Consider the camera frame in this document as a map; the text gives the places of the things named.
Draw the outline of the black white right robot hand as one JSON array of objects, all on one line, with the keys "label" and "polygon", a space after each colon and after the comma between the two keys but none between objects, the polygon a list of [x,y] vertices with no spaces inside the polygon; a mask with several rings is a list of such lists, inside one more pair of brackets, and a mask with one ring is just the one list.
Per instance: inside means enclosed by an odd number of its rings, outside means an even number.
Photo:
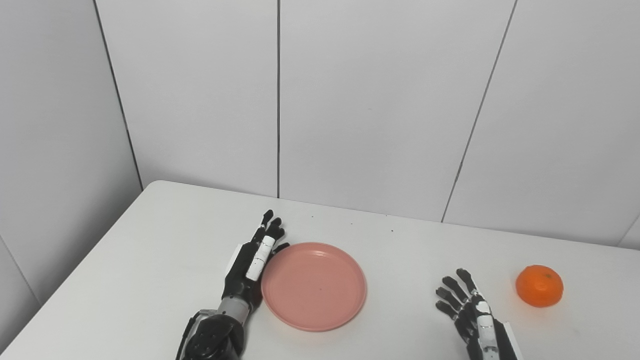
[{"label": "black white right robot hand", "polygon": [[450,317],[471,360],[522,360],[514,331],[494,317],[487,299],[464,268],[444,276],[435,294],[437,310]]}]

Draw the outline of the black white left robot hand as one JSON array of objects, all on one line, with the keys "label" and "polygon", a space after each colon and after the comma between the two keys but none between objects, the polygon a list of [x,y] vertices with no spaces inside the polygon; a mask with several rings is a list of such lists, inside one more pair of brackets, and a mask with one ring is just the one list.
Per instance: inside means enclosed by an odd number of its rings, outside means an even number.
[{"label": "black white left robot hand", "polygon": [[224,279],[222,299],[233,298],[247,304],[253,313],[262,303],[262,273],[270,260],[290,246],[282,243],[285,229],[282,219],[274,217],[268,209],[252,239],[240,246],[237,255]]}]

